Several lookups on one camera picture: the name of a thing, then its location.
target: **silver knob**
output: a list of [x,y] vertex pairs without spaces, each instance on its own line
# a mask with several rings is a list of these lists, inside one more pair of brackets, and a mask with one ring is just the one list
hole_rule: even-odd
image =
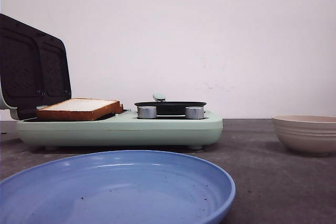
[[203,119],[204,109],[203,107],[186,107],[185,108],[186,119]]
[[139,119],[156,118],[156,107],[155,106],[139,106],[138,107],[138,118]]

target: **frying pan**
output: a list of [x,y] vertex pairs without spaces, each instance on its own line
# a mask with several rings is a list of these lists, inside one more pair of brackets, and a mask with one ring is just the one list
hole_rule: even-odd
[[164,95],[154,94],[157,102],[137,102],[135,106],[155,106],[157,115],[184,115],[185,107],[203,107],[206,102],[166,102]]

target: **pan handle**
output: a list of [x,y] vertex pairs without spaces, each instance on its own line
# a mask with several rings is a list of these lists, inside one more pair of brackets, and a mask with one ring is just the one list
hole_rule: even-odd
[[156,102],[165,102],[166,101],[166,96],[161,93],[154,93],[153,98]]

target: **black frying pan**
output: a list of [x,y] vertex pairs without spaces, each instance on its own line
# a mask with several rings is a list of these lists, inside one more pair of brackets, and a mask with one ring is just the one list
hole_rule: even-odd
[[137,102],[135,106],[155,106],[157,115],[184,115],[185,107],[203,107],[206,102]]

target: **appliance foot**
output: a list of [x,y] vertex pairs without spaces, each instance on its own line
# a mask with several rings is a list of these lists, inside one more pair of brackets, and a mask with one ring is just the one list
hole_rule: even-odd
[[192,150],[200,150],[200,149],[202,149],[202,145],[187,145],[187,147],[189,149],[192,149]]
[[44,146],[46,151],[55,151],[58,149],[58,146]]

